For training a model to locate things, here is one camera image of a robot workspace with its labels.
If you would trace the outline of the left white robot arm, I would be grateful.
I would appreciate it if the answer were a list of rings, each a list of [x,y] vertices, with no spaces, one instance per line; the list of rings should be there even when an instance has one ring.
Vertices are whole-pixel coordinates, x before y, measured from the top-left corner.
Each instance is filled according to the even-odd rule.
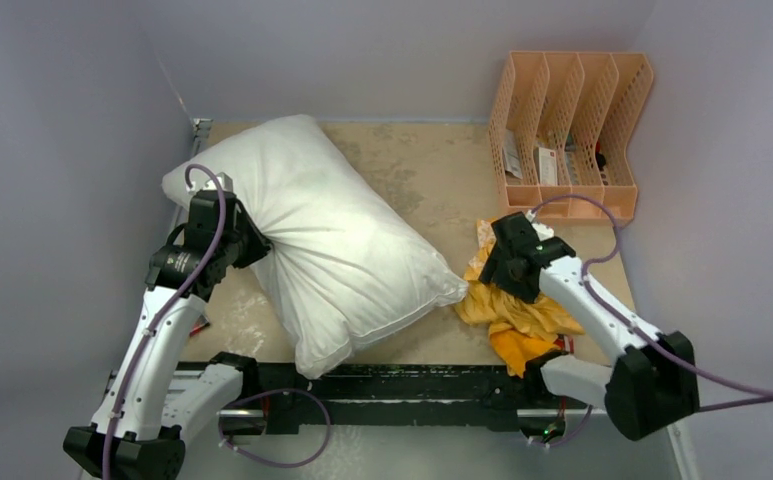
[[[202,190],[149,261],[138,325],[121,368],[87,426],[68,430],[65,453],[87,474],[107,479],[174,479],[188,444],[223,407],[254,405],[262,390],[255,359],[211,358],[180,392],[170,389],[179,358],[213,289],[228,269],[270,250],[232,192]]]

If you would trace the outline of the orange cartoon pillowcase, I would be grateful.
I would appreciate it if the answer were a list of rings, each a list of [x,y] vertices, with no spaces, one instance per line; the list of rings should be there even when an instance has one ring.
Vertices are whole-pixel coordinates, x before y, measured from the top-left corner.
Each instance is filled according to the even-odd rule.
[[[585,331],[561,305],[543,294],[528,303],[495,285],[482,283],[480,274],[495,243],[491,222],[477,221],[476,234],[479,249],[463,274],[468,289],[455,311],[470,326],[488,327],[491,348],[506,365],[508,374],[521,378],[528,361],[563,349],[563,336],[580,336]]]

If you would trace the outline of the white pillow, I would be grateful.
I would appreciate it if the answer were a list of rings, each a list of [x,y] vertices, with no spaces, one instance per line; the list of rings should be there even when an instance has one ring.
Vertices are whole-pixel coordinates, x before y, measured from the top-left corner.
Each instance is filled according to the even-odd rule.
[[[164,194],[187,207],[189,182],[231,179],[269,240],[252,265],[288,332],[297,371],[317,379],[354,354],[460,302],[467,282],[350,165],[316,120],[267,121],[178,166]]]

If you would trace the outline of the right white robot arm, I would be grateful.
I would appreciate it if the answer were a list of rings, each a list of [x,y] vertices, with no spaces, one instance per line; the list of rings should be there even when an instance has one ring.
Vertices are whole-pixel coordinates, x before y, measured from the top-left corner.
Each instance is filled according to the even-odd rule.
[[[495,242],[480,280],[516,299],[557,302],[611,366],[549,352],[525,365],[523,392],[538,407],[560,396],[606,412],[625,438],[638,441],[700,411],[694,348],[639,318],[585,269],[575,250],[524,213],[491,225]]]

